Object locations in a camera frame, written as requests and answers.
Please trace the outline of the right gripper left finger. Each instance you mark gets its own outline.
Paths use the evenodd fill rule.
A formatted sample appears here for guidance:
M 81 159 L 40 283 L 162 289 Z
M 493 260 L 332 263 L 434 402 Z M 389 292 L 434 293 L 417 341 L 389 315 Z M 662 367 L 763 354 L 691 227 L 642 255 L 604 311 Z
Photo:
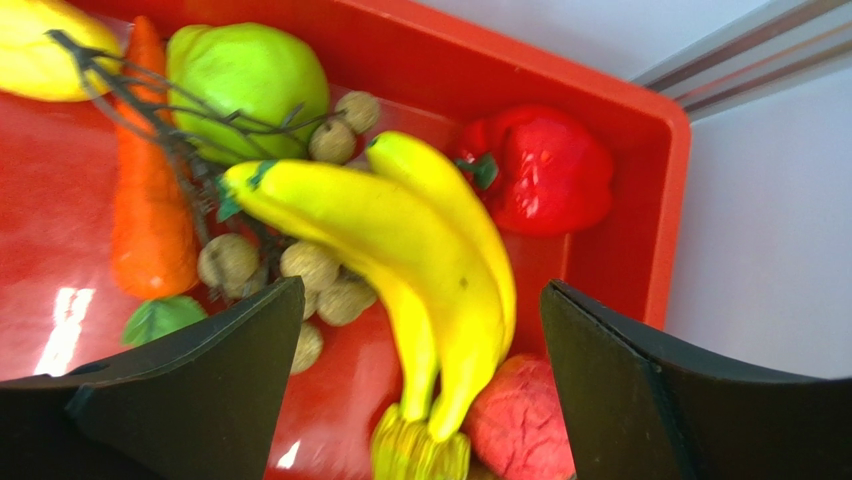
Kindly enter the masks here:
M 198 323 L 1 385 L 5 479 L 260 479 L 302 325 L 280 279 Z

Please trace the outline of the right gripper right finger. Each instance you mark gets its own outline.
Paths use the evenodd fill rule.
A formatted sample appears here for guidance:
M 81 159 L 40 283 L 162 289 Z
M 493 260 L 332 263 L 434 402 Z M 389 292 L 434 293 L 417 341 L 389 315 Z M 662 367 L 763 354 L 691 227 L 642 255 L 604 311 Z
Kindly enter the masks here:
M 851 381 L 750 364 L 561 281 L 540 314 L 582 479 L 847 479 Z

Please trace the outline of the brown longan cluster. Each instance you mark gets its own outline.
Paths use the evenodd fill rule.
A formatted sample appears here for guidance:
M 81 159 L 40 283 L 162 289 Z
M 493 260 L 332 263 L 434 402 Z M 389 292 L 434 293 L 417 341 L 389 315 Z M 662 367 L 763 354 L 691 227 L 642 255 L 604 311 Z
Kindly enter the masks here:
M 205 289 L 211 299 L 237 302 L 266 286 L 274 275 L 297 276 L 305 285 L 305 315 L 320 315 L 332 324 L 354 320 L 374 302 L 372 291 L 347 278 L 342 266 L 319 246 L 275 234 L 239 211 L 221 216 L 221 173 L 238 163 L 264 158 L 233 165 L 208 160 L 198 149 L 203 137 L 176 125 L 177 109 L 169 102 L 175 86 L 166 72 L 171 38 L 163 40 L 154 27 L 138 21 L 127 50 L 116 57 L 78 45 L 61 30 L 49 30 L 47 35 L 73 56 L 82 86 L 92 99 L 100 99 L 102 88 L 113 91 L 115 101 L 104 112 L 116 127 L 144 133 L 118 115 L 118 99 L 129 103 L 153 127 L 149 138 L 163 148 L 191 210 L 198 248 L 196 287 Z M 320 124 L 305 145 L 306 157 L 297 159 L 346 163 L 379 112 L 369 93 L 351 92 L 338 102 L 332 101 L 330 93 L 329 111 L 319 116 Z

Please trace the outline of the yellow banana bunch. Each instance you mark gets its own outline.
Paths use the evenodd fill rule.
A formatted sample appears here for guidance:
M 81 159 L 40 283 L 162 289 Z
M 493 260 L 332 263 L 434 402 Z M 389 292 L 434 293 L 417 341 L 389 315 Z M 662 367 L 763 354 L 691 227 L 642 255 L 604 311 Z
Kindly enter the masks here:
M 403 373 L 373 431 L 376 479 L 464 479 L 461 425 L 511 347 L 516 289 L 507 250 L 456 165 L 399 131 L 365 147 L 369 170 L 246 161 L 218 180 L 222 217 L 244 211 L 328 249 L 377 292 Z

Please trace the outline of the orange carrot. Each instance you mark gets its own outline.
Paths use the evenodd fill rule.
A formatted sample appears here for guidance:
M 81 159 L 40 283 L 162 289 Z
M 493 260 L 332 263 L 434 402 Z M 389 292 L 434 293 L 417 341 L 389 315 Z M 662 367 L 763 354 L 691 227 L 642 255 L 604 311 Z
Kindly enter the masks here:
M 138 347 L 205 318 L 190 297 L 199 282 L 191 210 L 154 129 L 122 99 L 118 115 L 143 130 L 117 125 L 118 179 L 114 197 L 111 268 L 124 293 L 141 303 L 121 342 Z

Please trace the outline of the green pear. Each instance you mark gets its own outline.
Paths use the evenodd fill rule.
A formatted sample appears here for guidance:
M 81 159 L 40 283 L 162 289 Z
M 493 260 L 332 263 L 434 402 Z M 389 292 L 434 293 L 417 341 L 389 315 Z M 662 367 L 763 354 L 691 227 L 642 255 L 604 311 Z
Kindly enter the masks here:
M 225 165 L 306 157 L 318 118 L 330 108 L 313 49 L 263 24 L 185 26 L 168 41 L 166 72 L 175 86 L 174 122 L 203 137 L 203 157 Z

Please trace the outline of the yellow corn cob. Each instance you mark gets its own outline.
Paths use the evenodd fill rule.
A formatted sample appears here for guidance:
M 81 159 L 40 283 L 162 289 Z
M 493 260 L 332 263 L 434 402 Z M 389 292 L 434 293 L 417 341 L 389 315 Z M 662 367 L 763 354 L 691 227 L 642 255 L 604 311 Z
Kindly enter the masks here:
M 123 54 L 103 22 L 66 1 L 3 0 L 1 90 L 48 102 L 90 100 L 73 56 L 47 35 L 49 30 L 61 30 L 83 47 Z

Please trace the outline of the aluminium frame rail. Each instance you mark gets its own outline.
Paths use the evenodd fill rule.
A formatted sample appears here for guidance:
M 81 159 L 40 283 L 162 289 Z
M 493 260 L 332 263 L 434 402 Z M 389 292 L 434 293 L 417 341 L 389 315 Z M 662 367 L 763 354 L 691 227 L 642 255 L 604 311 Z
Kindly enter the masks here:
M 699 120 L 850 66 L 849 1 L 768 1 L 632 81 Z

